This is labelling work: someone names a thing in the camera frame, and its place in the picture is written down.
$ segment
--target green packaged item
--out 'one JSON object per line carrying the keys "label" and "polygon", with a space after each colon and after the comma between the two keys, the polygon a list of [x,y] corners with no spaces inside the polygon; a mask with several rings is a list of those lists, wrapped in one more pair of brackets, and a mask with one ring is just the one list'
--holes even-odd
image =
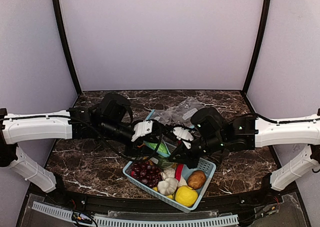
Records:
{"label": "green packaged item", "polygon": [[169,162],[167,158],[164,158],[160,155],[154,156],[150,160],[160,169],[166,169],[175,164],[175,163]]}
{"label": "green packaged item", "polygon": [[[155,149],[157,147],[157,144],[156,143],[149,143],[149,142],[146,142],[145,143],[150,149]],[[158,152],[161,152],[163,154],[166,154],[168,155],[169,152],[167,150],[167,146],[162,142],[158,148]]]}

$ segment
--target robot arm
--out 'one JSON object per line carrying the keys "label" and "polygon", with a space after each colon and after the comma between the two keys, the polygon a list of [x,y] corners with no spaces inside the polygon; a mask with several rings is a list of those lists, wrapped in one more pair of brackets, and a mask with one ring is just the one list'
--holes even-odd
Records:
{"label": "robot arm", "polygon": [[320,121],[313,114],[302,118],[277,119],[270,123],[259,118],[255,121],[258,134],[255,135],[255,147],[281,144],[306,143],[304,149],[282,168],[273,171],[269,183],[271,189],[282,191],[287,185],[308,171],[320,166]]}
{"label": "robot arm", "polygon": [[[127,156],[137,156],[143,141],[155,142],[155,133],[161,132],[178,146],[169,161],[198,165],[201,156],[228,149],[230,151],[306,143],[304,150],[287,165],[270,176],[270,187],[281,191],[320,162],[320,119],[316,114],[292,119],[272,120],[247,115],[226,123],[215,108],[196,112],[191,122],[200,134],[194,138],[188,128],[164,126],[153,121],[133,122],[130,102],[121,95],[107,94],[100,104],[92,108],[70,108],[60,112],[40,115],[7,114],[0,109],[0,167],[7,167],[29,180],[44,192],[56,189],[56,176],[29,158],[16,144],[39,139],[86,139],[105,137],[123,143]],[[129,113],[131,126],[122,119]]]}

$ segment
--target bunch of grapes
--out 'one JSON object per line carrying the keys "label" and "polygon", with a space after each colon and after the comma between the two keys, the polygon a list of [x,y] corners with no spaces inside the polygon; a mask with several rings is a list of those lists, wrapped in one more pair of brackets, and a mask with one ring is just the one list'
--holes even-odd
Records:
{"label": "bunch of grapes", "polygon": [[159,181],[162,181],[161,169],[151,165],[149,161],[134,163],[131,168],[131,177],[149,188],[156,187]]}

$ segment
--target white wall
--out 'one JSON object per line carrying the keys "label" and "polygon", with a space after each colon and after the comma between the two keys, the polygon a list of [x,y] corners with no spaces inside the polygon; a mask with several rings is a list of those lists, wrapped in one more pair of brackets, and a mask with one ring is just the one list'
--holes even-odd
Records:
{"label": "white wall", "polygon": [[[52,0],[0,0],[0,108],[14,114],[58,111],[76,99]],[[53,140],[20,146],[44,165]],[[13,227],[29,183],[0,168],[0,226]]]}
{"label": "white wall", "polygon": [[84,90],[242,89],[263,0],[60,0]]}
{"label": "white wall", "polygon": [[[320,2],[271,0],[269,16],[248,97],[269,118],[303,117],[320,108]],[[276,146],[286,164],[301,145]],[[312,226],[320,223],[320,179],[297,180]]]}

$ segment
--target white cable tray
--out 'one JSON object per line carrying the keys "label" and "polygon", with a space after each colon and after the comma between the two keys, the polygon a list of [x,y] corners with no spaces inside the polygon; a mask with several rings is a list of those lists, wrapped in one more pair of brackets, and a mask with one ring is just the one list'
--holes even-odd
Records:
{"label": "white cable tray", "polygon": [[[71,219],[72,211],[70,210],[53,207],[36,201],[33,202],[32,209],[63,221],[75,223]],[[224,217],[183,221],[140,221],[100,216],[93,216],[93,219],[99,227],[227,227],[239,224],[237,214]],[[94,223],[92,225],[82,223],[82,225],[95,227]]]}

